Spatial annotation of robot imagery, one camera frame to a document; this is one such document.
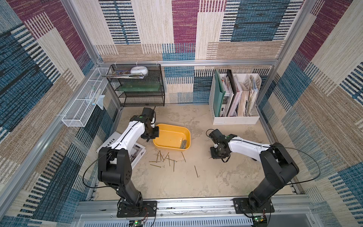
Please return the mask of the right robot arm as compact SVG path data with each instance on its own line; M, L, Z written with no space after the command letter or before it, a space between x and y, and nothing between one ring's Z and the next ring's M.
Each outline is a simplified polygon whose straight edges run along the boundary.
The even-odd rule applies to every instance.
M234 134L223 135L218 129L209 133L208 137L214 143L210 148L213 159L226 163L232 153L239 153L261 163L265 177L248 195L247 205L252 212L260 212L270 198L299 173L298 165L280 143L252 142Z

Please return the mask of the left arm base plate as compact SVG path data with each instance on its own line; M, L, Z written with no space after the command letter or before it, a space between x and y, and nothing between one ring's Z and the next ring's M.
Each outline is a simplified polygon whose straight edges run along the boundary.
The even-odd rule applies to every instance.
M144 201L142 205L130 205L120 202L117 205L118 218L148 218L155 217L157 212L157 201Z

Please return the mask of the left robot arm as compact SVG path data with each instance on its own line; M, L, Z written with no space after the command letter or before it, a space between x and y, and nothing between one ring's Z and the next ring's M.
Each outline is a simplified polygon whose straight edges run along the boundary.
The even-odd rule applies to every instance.
M139 213L144 210L142 193L131 181L130 152L139 138L147 141L159 136L154 109L145 107L134 115L121 136L98 152L98 180L113 188L120 196L118 209Z

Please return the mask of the yellow plastic storage box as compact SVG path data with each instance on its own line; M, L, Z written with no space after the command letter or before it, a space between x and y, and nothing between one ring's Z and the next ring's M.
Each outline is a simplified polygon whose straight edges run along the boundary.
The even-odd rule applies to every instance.
M159 137L153 139L153 144L158 148L172 149L177 151L185 151L191 146L191 132L181 126L170 124L158 124ZM186 149L180 149L182 140L187 140Z

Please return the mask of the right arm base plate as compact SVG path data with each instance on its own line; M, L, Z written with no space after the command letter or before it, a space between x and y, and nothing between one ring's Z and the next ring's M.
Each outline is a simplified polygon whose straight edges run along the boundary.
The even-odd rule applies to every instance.
M233 198L233 206L236 214L256 214L256 213L274 213L275 209L272 202L267 201L264 204L250 201L248 197Z

